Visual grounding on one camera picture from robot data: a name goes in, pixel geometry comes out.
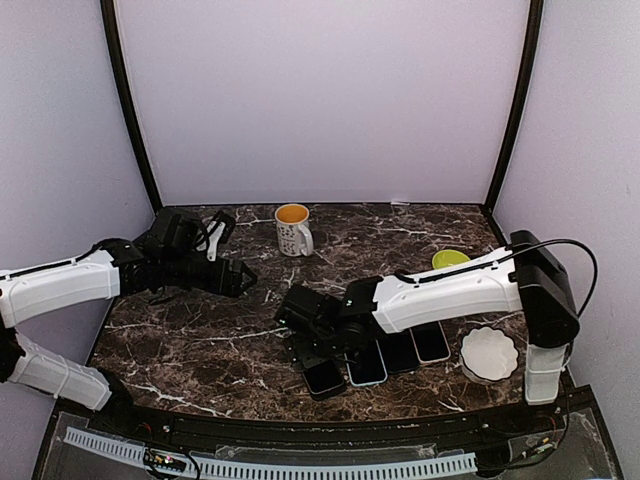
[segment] table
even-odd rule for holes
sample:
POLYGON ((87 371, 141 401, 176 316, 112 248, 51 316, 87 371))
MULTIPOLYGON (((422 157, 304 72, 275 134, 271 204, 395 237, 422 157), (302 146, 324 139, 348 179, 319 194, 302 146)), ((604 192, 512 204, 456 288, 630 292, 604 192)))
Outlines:
POLYGON ((237 225, 219 255, 244 260, 259 283, 237 299, 181 292, 152 305, 149 292, 116 301, 90 365, 116 372, 142 406, 206 416, 274 421, 369 421, 468 412, 522 401, 527 331, 522 314, 492 313, 443 322, 449 360, 381 385, 349 387, 313 401, 291 368, 274 314, 288 287, 302 283, 340 297, 352 280, 397 269, 431 269, 444 248, 469 256, 498 247, 478 206, 310 205, 315 253, 280 254, 273 205, 190 207, 205 221, 218 208, 237 225), (461 371, 462 338, 474 328, 499 328, 511 337, 519 367, 491 386, 461 371))

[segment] white vent strip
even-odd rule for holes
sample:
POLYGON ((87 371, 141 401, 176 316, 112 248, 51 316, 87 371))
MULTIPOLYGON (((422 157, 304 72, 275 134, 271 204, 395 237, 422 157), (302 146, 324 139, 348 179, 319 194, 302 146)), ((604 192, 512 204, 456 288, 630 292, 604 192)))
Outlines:
MULTIPOLYGON (((142 462, 145 447, 141 444, 127 443, 73 427, 67 428, 64 442, 120 463, 145 468, 142 462)), ((419 480, 445 478, 478 470, 474 453, 403 463, 336 467, 265 465, 193 457, 200 466, 202 480, 419 480)), ((193 464, 186 457, 183 458, 187 468, 182 477, 195 478, 193 464)), ((175 473, 175 470, 168 468, 156 468, 158 471, 175 473)))

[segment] white bowl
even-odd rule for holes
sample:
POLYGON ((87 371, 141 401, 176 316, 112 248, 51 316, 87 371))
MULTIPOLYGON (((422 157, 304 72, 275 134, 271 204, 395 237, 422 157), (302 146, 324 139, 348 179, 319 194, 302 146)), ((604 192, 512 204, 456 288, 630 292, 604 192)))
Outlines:
POLYGON ((477 383, 509 378, 518 368, 518 350, 502 330, 482 327, 462 339, 462 371, 477 383))

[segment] white wall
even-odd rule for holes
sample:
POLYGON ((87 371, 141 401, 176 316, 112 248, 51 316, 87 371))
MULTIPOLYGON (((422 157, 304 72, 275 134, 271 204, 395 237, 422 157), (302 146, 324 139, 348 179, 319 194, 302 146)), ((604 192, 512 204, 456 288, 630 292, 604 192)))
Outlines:
POLYGON ((482 202, 527 0, 120 0, 167 204, 482 202))
MULTIPOLYGON (((640 478, 640 5, 547 2, 531 90, 497 208, 505 231, 569 236, 600 261, 571 371, 590 383, 627 478, 640 478)), ((581 302, 586 256, 561 250, 581 302)))
MULTIPOLYGON (((152 219, 117 100, 98 1, 0 2, 0 268, 131 237, 152 219)), ((84 362, 107 302, 19 330, 84 362)), ((53 402, 0 385, 0 477, 31 478, 53 402)))

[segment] mug handle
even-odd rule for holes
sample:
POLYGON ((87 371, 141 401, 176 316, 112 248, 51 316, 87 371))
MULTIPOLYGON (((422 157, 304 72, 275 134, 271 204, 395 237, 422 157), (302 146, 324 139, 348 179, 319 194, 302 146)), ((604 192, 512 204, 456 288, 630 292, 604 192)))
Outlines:
POLYGON ((302 233, 305 243, 300 247, 300 251, 305 257, 308 257, 313 253, 313 237, 311 236, 311 231, 306 225, 298 225, 298 230, 302 233))

